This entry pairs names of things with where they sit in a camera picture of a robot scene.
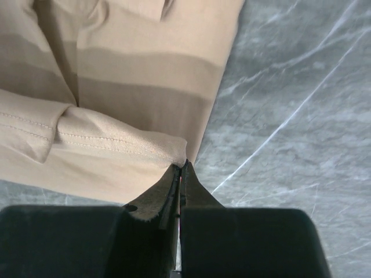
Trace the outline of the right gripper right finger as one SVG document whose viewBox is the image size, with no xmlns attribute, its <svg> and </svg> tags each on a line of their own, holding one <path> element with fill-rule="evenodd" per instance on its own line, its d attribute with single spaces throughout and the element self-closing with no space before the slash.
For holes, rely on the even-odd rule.
<svg viewBox="0 0 371 278">
<path fill-rule="evenodd" d="M 228 208 L 181 170 L 183 277 L 331 277 L 317 229 L 302 210 Z"/>
</svg>

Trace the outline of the beige polo shirt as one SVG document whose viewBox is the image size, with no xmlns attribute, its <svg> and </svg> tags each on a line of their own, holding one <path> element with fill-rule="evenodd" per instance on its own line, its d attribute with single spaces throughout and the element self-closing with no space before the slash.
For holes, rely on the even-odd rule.
<svg viewBox="0 0 371 278">
<path fill-rule="evenodd" d="M 194 161 L 242 1 L 2 1 L 1 179 L 127 203 Z"/>
</svg>

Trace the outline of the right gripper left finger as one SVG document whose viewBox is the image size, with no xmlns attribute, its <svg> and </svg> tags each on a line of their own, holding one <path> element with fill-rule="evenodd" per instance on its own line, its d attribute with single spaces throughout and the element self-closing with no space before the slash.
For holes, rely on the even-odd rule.
<svg viewBox="0 0 371 278">
<path fill-rule="evenodd" d="M 175 267 L 180 168 L 171 165 L 150 189 L 114 213 L 103 277 L 170 277 Z"/>
</svg>

